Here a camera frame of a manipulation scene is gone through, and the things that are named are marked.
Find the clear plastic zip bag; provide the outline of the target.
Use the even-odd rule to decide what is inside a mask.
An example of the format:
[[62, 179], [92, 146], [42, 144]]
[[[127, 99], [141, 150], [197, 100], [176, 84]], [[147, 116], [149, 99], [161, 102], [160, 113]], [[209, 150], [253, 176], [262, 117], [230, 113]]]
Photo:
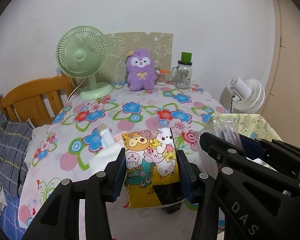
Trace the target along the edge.
[[225, 140], [239, 148], [242, 147], [242, 143], [239, 137], [239, 133], [236, 129], [234, 120], [234, 115], [232, 114], [214, 114], [208, 120], [205, 127], [196, 133], [195, 135], [195, 146], [197, 147], [199, 155], [199, 169], [202, 172], [207, 173], [213, 178], [217, 177], [218, 169], [221, 166], [221, 163], [212, 159], [200, 146], [199, 140], [200, 136], [205, 133], [211, 133], [218, 137], [219, 139]]

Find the yellow cartoon tissue pack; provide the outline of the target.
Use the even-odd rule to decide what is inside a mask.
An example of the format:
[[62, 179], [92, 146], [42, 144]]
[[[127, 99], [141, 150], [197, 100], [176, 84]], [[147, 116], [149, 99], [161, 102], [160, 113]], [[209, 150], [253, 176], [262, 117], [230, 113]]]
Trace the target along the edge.
[[123, 133], [131, 208], [165, 207], [184, 200], [170, 128]]

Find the white tissue pack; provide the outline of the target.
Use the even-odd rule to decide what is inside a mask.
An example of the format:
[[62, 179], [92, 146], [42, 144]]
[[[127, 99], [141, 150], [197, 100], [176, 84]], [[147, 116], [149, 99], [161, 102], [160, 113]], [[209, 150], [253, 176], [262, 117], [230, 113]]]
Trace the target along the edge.
[[91, 175], [104, 171], [109, 162], [115, 161], [122, 149], [120, 142], [115, 142], [98, 152], [89, 160], [89, 170]]

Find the yellow cartoon gift bag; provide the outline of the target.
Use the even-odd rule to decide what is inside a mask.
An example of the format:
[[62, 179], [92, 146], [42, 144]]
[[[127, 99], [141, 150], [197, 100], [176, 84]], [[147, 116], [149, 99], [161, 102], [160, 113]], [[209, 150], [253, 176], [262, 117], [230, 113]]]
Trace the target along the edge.
[[232, 121], [238, 133], [252, 139], [260, 138], [268, 141], [282, 139], [270, 124], [259, 114], [217, 114], [223, 120]]

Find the blue bed sheet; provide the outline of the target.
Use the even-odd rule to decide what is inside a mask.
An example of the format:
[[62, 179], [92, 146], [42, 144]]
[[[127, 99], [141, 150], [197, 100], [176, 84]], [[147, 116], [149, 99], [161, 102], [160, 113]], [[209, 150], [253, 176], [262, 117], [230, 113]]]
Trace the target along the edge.
[[3, 209], [2, 215], [0, 216], [0, 227], [8, 239], [22, 239], [25, 229], [20, 227], [17, 218], [19, 198], [11, 196], [5, 189], [4, 193], [7, 206]]

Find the white floor fan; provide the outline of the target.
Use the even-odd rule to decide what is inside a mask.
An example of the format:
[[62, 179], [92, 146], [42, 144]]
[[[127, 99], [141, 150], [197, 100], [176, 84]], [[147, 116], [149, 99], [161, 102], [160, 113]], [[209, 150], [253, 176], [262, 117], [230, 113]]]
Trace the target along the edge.
[[254, 114], [262, 107], [266, 94], [256, 79], [242, 80], [234, 76], [224, 88], [220, 103], [230, 113]]

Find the floral tablecloth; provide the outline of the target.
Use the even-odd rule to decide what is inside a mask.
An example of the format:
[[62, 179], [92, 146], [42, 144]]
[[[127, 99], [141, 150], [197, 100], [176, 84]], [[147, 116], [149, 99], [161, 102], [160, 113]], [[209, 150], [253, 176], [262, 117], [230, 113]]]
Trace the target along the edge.
[[[29, 170], [19, 203], [20, 226], [29, 226], [62, 179], [90, 177], [89, 160], [104, 146], [101, 125], [106, 125], [116, 138], [122, 133], [168, 127], [176, 148], [198, 164], [196, 132], [213, 113], [225, 111], [198, 84], [187, 90], [163, 85], [133, 92], [126, 84], [118, 83], [101, 99], [88, 101], [73, 95], [47, 132], [36, 135], [27, 150]], [[126, 188], [116, 202], [107, 204], [107, 213], [114, 239], [190, 239], [196, 218], [196, 208], [188, 203], [173, 214], [158, 207], [130, 208]]]

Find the white rolled bandage tube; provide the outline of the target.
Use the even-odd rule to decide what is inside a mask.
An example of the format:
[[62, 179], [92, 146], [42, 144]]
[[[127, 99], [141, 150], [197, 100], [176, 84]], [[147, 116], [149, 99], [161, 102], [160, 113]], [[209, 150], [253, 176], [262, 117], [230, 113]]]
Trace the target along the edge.
[[97, 129], [98, 129], [98, 134], [101, 137], [101, 144], [103, 149], [115, 143], [113, 135], [106, 124], [104, 123], [99, 124]]

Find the grey plaid pillow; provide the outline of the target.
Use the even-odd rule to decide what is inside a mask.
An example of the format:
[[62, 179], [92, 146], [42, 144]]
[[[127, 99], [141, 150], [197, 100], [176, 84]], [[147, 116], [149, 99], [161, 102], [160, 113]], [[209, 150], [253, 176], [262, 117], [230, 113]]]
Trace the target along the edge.
[[28, 172], [24, 160], [32, 131], [27, 124], [11, 122], [0, 115], [0, 182], [15, 198], [21, 196]]

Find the pink cartoon tissue pack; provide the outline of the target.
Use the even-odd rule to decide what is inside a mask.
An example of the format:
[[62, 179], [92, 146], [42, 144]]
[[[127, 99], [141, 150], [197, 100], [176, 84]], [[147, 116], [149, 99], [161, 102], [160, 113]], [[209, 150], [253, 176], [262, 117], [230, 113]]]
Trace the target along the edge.
[[116, 142], [119, 142], [121, 145], [124, 145], [122, 133], [117, 133], [116, 135], [113, 135], [113, 139]]

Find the glass mason jar mug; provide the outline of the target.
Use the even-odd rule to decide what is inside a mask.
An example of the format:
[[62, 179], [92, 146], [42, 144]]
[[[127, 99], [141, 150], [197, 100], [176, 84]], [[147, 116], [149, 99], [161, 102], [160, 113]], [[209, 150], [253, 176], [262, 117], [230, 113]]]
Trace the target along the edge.
[[192, 54], [182, 52], [178, 65], [171, 69], [171, 80], [179, 89], [189, 89], [192, 76]]

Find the cotton swab jar orange lid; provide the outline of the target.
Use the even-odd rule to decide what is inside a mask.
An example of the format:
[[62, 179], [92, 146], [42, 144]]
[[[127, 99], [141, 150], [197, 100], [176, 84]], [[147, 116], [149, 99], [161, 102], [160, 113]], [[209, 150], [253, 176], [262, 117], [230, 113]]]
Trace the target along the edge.
[[166, 81], [165, 76], [167, 74], [170, 74], [170, 72], [171, 72], [170, 70], [155, 68], [155, 73], [157, 75], [157, 79], [156, 79], [155, 83], [157, 85], [164, 85], [165, 81]]

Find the purple plush toy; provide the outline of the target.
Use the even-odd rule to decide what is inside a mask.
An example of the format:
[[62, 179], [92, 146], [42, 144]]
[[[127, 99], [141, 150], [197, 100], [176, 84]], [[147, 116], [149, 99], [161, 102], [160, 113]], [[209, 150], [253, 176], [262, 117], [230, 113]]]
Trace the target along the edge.
[[131, 91], [152, 90], [157, 75], [147, 49], [134, 51], [126, 60], [127, 82]]

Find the green desk fan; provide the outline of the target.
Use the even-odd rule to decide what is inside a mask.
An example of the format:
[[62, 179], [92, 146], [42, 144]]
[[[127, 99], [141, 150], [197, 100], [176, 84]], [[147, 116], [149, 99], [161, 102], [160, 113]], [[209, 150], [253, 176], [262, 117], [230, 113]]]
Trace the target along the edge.
[[73, 79], [89, 80], [89, 85], [79, 95], [83, 100], [99, 99], [113, 91], [111, 84], [96, 80], [96, 73], [104, 66], [107, 55], [104, 34], [86, 25], [67, 31], [56, 48], [56, 61], [62, 73]]

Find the beige cartoon wall sheet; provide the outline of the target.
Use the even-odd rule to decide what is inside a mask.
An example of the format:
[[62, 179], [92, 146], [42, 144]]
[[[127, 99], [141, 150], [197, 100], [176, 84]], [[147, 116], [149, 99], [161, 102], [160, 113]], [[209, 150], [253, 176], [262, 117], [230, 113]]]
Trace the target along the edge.
[[108, 56], [97, 81], [120, 83], [126, 81], [126, 63], [170, 70], [172, 65], [173, 34], [128, 32], [105, 35]]

